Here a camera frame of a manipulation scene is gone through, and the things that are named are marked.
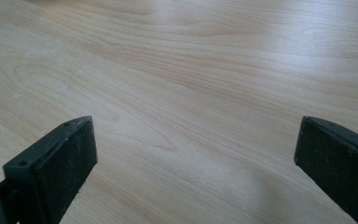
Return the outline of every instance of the table surface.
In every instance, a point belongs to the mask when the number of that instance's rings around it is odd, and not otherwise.
[[[358,132],[358,1],[0,0],[2,165],[92,115],[62,223],[354,223],[293,162]]]

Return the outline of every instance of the desk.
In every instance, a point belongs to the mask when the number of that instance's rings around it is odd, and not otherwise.
[[[358,1],[0,0],[2,165],[92,115],[65,223],[354,223],[293,162],[358,132]]]

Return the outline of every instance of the black object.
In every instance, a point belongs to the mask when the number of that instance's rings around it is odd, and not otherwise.
[[[336,123],[304,117],[295,163],[358,222],[358,134]]]
[[[92,118],[58,126],[4,165],[0,224],[57,224],[97,163]]]

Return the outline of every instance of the wooden table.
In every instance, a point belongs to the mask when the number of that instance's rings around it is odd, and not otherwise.
[[[86,115],[62,223],[354,223],[293,156],[304,115],[358,132],[358,1],[0,0],[0,181]]]

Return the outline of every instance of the wood grain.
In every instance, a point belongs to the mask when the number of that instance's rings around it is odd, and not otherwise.
[[[0,0],[2,165],[94,119],[62,223],[354,223],[293,162],[358,132],[358,1]]]

